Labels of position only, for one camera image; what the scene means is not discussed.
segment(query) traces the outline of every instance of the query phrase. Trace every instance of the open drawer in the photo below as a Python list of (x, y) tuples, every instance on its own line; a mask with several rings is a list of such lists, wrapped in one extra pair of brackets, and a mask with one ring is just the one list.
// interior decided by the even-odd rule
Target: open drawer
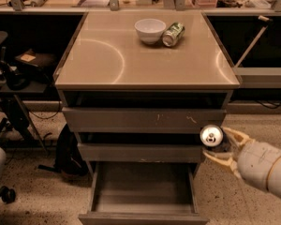
[(98, 162), (86, 225), (206, 224), (185, 163)]

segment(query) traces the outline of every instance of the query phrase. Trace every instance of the workbench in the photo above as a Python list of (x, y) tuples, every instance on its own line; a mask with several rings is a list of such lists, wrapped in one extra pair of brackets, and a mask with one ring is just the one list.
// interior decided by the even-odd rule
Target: workbench
[[(134, 23), (185, 25), (177, 46), (143, 44)], [(205, 224), (193, 177), (200, 130), (221, 125), (233, 89), (228, 61), (200, 11), (87, 13), (55, 86), (93, 175), (83, 224)]]

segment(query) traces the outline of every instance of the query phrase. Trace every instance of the robotic hand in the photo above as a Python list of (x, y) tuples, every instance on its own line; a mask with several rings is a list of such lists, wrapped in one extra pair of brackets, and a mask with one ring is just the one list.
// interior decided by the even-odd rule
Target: robotic hand
[(222, 143), (217, 149), (207, 147), (203, 154), (249, 186), (281, 199), (281, 150), (241, 131), (228, 127), (222, 130), (226, 145)]

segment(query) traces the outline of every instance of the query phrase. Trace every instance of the green can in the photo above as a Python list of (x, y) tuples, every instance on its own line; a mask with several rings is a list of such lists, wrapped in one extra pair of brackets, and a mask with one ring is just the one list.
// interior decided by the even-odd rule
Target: green can
[(180, 22), (173, 23), (162, 35), (162, 42), (167, 47), (173, 47), (178, 40), (183, 36), (185, 26)]

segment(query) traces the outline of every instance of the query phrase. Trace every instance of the black chair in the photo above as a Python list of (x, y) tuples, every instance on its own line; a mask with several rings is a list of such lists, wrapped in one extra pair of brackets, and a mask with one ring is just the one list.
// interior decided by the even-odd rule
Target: black chair
[(0, 198), (4, 203), (13, 203), (16, 200), (16, 192), (6, 186), (0, 187)]

